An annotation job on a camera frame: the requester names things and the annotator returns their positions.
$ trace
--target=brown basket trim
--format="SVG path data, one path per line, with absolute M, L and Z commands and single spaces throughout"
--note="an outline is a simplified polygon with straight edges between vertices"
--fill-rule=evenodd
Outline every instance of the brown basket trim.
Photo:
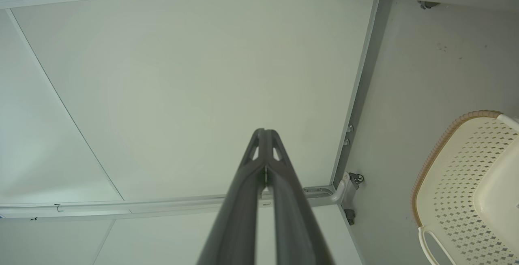
M 443 147 L 447 143 L 447 141 L 452 137 L 454 132 L 465 122 L 474 119 L 474 118 L 480 118 L 480 117 L 488 117 L 488 118 L 497 118 L 499 115 L 501 115 L 501 112 L 498 111 L 489 111 L 489 110 L 480 110 L 480 111 L 474 111 L 469 112 L 467 114 L 464 114 L 460 116 L 458 119 L 453 121 L 453 123 L 450 124 L 450 126 L 447 128 L 447 130 L 443 133 L 442 137 L 440 137 L 439 141 L 436 143 L 434 148 L 432 149 L 431 153 L 427 157 L 427 160 L 423 164 L 423 167 L 420 171 L 420 174 L 418 175 L 418 178 L 413 186 L 413 192 L 411 193 L 411 208 L 413 210 L 413 217 L 415 219 L 416 224 L 418 227 L 422 226 L 422 223 L 420 221 L 420 217 L 418 216 L 418 209 L 416 207 L 416 199 L 418 192 L 420 191 L 420 187 L 423 183 L 423 180 L 425 179 L 425 176 L 427 175 L 429 169 L 431 168 L 432 164 L 434 163 L 434 160 L 436 160 L 436 157 L 440 154 Z

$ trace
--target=laundry basket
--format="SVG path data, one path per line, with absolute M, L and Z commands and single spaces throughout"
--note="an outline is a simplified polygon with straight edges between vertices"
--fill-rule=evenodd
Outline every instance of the laundry basket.
M 496 111 L 456 119 L 416 181 L 411 204 L 423 252 L 430 233 L 455 265 L 519 264 L 519 123 Z

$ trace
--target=basket handle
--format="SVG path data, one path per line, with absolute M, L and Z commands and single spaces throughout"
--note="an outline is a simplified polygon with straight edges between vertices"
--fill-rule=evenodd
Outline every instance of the basket handle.
M 456 262 L 452 259 L 452 257 L 450 256 L 450 254 L 447 252 L 447 250 L 445 249 L 445 247 L 442 245 L 442 243 L 440 243 L 440 241 L 438 240 L 438 238 L 434 235 L 434 233 L 432 233 L 430 230 L 427 230 L 426 227 L 419 227 L 418 228 L 418 238 L 420 239 L 420 246 L 422 247 L 422 250 L 423 250 L 423 253 L 425 254 L 425 256 L 427 257 L 427 259 L 429 260 L 429 262 L 432 264 L 432 265 L 440 265 L 438 263 L 438 261 L 436 261 L 436 259 L 434 258 L 434 256 L 432 256 L 432 253 L 431 251 L 429 250 L 429 247 L 427 246 L 427 243 L 425 241 L 425 234 L 428 233 L 431 235 L 431 237 L 434 239 L 434 241 L 436 241 L 436 243 L 438 243 L 438 245 L 440 246 L 440 248 L 443 250 L 443 252 L 447 255 L 447 257 L 449 258 L 450 262 L 453 264 L 453 265 L 456 265 Z

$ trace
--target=white board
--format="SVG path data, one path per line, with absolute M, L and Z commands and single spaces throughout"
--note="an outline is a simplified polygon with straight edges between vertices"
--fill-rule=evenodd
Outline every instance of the white board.
M 256 128 L 328 185 L 373 0 L 89 0 L 13 9 L 125 200 L 226 193 Z
M 2 265 L 92 265 L 111 220 L 2 222 Z
M 362 265 L 337 205 L 313 207 L 336 265 Z M 217 213 L 115 221 L 94 265 L 194 265 Z M 256 264 L 276 264 L 274 208 L 258 210 Z
M 15 23 L 0 10 L 0 204 L 120 200 Z

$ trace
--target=gray floor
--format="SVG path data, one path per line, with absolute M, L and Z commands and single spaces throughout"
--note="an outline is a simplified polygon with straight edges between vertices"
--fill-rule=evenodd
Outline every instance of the gray floor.
M 480 109 L 519 115 L 519 14 L 380 6 L 387 25 L 374 29 L 346 166 L 366 179 L 352 202 L 352 232 L 366 265 L 427 265 L 411 189 L 451 121 Z

